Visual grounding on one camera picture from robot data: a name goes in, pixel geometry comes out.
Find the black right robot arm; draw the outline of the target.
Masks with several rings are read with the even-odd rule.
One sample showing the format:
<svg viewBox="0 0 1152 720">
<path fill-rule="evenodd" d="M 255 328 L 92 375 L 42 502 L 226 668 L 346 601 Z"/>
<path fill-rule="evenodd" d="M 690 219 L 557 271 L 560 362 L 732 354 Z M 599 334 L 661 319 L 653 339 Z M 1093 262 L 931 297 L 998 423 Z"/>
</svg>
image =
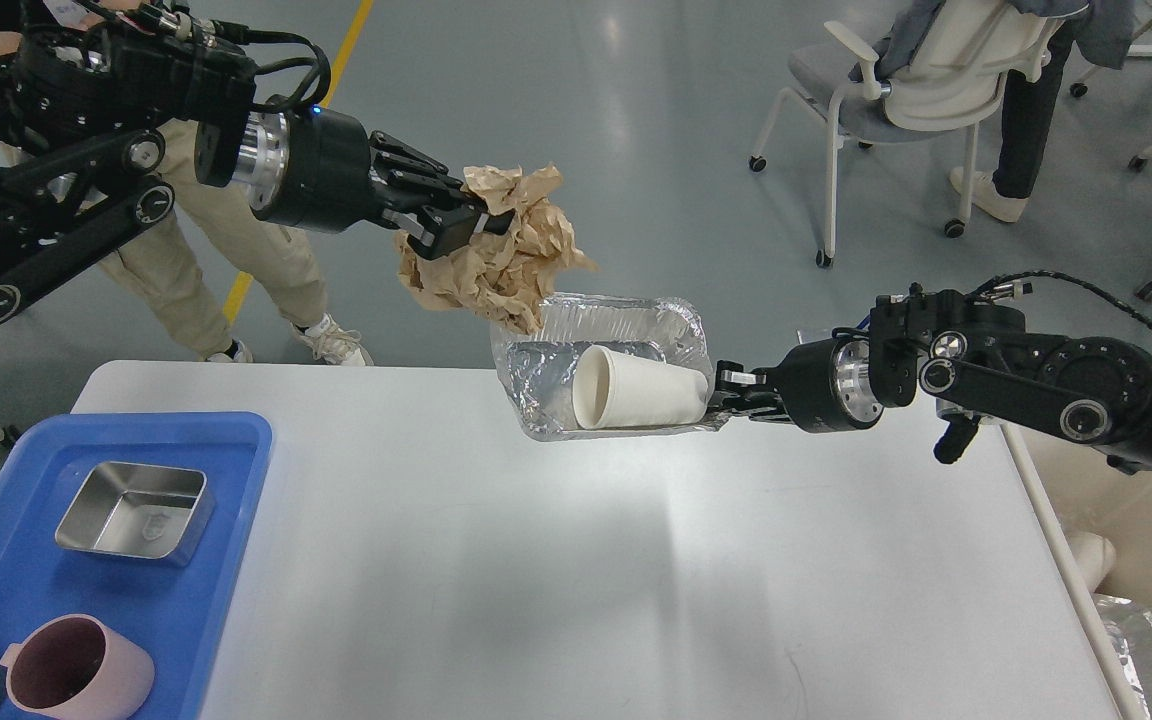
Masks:
<svg viewBox="0 0 1152 720">
<path fill-rule="evenodd" d="M 967 293 L 911 285 L 780 364 L 721 361 L 708 410 L 831 433 L 872 429 L 924 392 L 946 420 L 934 446 L 943 464 L 992 419 L 1097 448 L 1124 473 L 1152 470 L 1152 355 L 1115 338 L 1029 332 L 1010 302 L 1032 276 L 998 275 Z"/>
</svg>

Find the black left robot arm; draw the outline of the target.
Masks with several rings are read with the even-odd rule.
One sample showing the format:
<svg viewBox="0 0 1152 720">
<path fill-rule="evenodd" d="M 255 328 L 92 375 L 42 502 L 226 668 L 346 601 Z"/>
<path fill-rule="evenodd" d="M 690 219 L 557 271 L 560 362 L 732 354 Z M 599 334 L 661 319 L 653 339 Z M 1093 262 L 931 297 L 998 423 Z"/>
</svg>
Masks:
<svg viewBox="0 0 1152 720">
<path fill-rule="evenodd" d="M 515 219 L 444 164 L 323 108 L 332 67 L 320 47 L 270 65 L 244 54 L 305 37 L 169 1 L 101 17 L 88 32 L 29 26 L 0 60 L 0 324 L 172 213 L 177 192 L 157 176 L 170 119 L 198 126 L 198 181 L 247 184 L 262 222 L 374 223 L 435 259 Z"/>
</svg>

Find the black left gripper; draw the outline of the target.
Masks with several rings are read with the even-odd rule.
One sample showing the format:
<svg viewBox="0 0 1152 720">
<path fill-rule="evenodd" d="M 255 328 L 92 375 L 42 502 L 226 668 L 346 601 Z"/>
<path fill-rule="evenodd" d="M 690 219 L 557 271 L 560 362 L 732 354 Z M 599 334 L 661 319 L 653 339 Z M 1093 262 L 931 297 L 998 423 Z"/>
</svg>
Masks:
<svg viewBox="0 0 1152 720">
<path fill-rule="evenodd" d="M 369 136 L 358 120 L 338 111 L 253 111 L 247 118 L 236 181 L 262 222 L 323 233 L 389 222 L 406 234 L 401 245 L 435 260 L 467 247 L 475 234 L 506 234 L 515 220 L 515 210 L 490 214 L 484 200 L 407 213 L 384 210 L 372 174 L 403 197 L 467 200 L 463 182 L 450 176 L 447 165 L 379 129 Z"/>
</svg>

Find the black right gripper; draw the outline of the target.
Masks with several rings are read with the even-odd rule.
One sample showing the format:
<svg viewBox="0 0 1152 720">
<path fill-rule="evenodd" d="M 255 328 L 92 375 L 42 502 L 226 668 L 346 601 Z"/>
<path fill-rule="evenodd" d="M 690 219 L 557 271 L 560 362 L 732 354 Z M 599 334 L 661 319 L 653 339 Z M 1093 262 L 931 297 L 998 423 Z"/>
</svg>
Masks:
<svg viewBox="0 0 1152 720">
<path fill-rule="evenodd" d="M 746 369 L 718 361 L 708 414 L 787 423 L 810 433 L 872 429 L 882 404 L 870 387 L 870 346 L 835 338 L 791 348 L 780 365 Z"/>
</svg>

